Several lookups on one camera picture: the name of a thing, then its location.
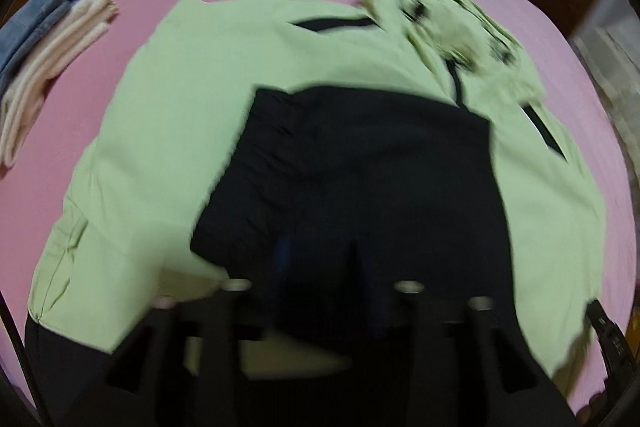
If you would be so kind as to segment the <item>cream lace-covered furniture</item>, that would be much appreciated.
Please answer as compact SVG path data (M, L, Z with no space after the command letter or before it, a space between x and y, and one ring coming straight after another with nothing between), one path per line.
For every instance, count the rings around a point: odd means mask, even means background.
M593 28L573 44L601 91L606 113L639 174L639 67L604 28Z

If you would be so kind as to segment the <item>folded cream garment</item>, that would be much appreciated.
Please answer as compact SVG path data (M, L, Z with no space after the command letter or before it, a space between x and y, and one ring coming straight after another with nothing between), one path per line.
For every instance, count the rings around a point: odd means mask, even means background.
M114 0L78 0L27 54L1 99L2 167L15 164L50 82L110 29L117 13Z

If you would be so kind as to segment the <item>pink plush bed blanket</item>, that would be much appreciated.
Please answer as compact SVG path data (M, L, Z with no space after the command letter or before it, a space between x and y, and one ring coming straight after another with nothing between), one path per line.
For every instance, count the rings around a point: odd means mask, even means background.
M227 275L190 248L258 86L454 98L455 58L492 151L534 357L580 409L604 388L585 316L626 325L636 232L620 146L566 39L526 0L114 0L49 84L1 183L1 289L53 418L159 295Z

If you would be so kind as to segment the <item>green and black hooded jacket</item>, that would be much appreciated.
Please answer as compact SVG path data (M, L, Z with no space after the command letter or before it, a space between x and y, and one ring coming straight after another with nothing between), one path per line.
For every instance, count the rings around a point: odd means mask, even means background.
M471 0L179 0L38 262L60 424L573 426L605 205Z

